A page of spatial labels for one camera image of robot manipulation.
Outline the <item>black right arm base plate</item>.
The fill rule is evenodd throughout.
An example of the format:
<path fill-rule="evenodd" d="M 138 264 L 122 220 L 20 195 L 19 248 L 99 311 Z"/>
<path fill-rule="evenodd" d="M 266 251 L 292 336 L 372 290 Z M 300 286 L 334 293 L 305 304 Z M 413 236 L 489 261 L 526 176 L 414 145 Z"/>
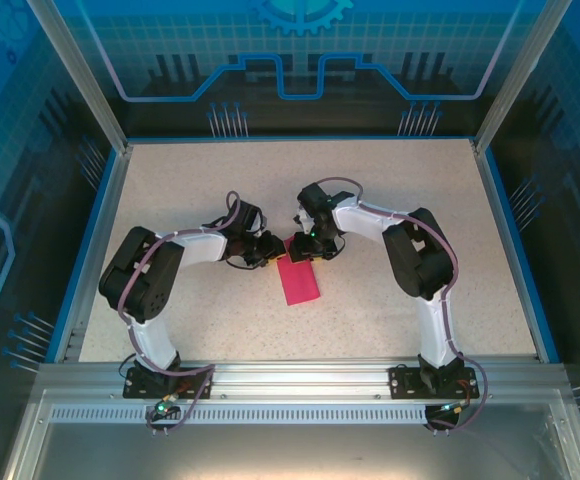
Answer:
<path fill-rule="evenodd" d="M 481 396 L 475 371 L 465 366 L 435 374 L 398 364 L 388 370 L 388 387 L 393 400 L 479 399 Z"/>

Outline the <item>pink cloth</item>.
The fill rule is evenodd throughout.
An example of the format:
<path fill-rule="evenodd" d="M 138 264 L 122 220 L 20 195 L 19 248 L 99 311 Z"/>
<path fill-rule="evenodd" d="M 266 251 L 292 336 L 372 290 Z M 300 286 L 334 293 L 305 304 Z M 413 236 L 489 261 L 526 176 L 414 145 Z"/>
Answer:
<path fill-rule="evenodd" d="M 321 296 L 312 262 L 303 260 L 277 263 L 282 290 L 288 306 L 310 302 Z"/>

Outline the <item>aluminium and blue side rail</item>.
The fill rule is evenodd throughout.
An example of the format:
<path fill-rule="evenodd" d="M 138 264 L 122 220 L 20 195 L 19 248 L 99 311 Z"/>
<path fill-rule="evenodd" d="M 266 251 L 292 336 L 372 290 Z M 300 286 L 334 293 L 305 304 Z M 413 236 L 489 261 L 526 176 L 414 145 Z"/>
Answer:
<path fill-rule="evenodd" d="M 85 336 L 131 156 L 131 148 L 123 153 L 113 150 L 107 161 L 46 351 L 46 363 L 79 358 L 78 354 L 68 354 L 70 339 L 73 334 L 80 339 Z"/>
<path fill-rule="evenodd" d="M 560 363 L 561 358 L 494 156 L 489 148 L 480 152 L 476 144 L 472 147 L 514 285 L 531 332 L 536 356 L 542 363 Z"/>

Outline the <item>aluminium crossbeam rail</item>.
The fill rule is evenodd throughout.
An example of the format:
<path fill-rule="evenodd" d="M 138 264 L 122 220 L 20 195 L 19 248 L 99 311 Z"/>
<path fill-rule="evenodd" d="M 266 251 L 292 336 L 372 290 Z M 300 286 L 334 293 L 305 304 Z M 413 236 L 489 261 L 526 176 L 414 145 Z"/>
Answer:
<path fill-rule="evenodd" d="M 216 367 L 209 400 L 232 403 L 386 403 L 391 399 L 388 369 L 408 358 L 223 363 Z M 483 398 L 494 402 L 547 402 L 569 396 L 569 381 L 560 364 L 531 357 L 482 357 L 486 374 L 477 381 Z M 33 395 L 68 401 L 121 398 L 123 381 L 115 363 L 46 364 Z"/>

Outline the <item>grey metal tray panel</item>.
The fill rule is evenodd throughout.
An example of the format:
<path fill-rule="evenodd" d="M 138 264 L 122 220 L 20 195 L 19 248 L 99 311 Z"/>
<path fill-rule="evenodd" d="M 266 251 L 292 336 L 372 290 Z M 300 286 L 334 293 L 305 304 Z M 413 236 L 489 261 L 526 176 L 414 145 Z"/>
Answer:
<path fill-rule="evenodd" d="M 2 480 L 580 480 L 580 419 L 564 398 L 495 403 L 467 428 L 424 425 L 58 424 L 28 406 Z"/>

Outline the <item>aluminium upright post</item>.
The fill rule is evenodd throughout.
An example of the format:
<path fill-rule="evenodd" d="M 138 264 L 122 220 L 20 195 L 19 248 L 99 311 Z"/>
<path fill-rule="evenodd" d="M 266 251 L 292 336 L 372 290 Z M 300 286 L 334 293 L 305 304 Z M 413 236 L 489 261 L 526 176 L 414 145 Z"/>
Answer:
<path fill-rule="evenodd" d="M 26 2 L 107 140 L 117 153 L 125 154 L 128 140 L 54 1 L 26 0 Z"/>
<path fill-rule="evenodd" d="M 484 157 L 496 133 L 535 70 L 572 0 L 546 0 L 503 85 L 473 141 L 476 157 Z"/>

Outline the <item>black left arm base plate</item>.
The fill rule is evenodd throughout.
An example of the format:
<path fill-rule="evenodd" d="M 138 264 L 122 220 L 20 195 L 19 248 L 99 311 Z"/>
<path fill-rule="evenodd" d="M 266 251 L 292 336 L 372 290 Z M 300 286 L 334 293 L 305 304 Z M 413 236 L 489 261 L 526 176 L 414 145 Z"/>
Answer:
<path fill-rule="evenodd" d="M 141 365 L 131 367 L 125 374 L 122 395 L 126 399 L 160 399 L 169 394 L 177 394 L 179 399 L 193 399 L 201 392 L 201 399 L 208 399 L 211 381 L 202 386 L 207 371 L 186 376 L 167 376 L 152 372 Z"/>

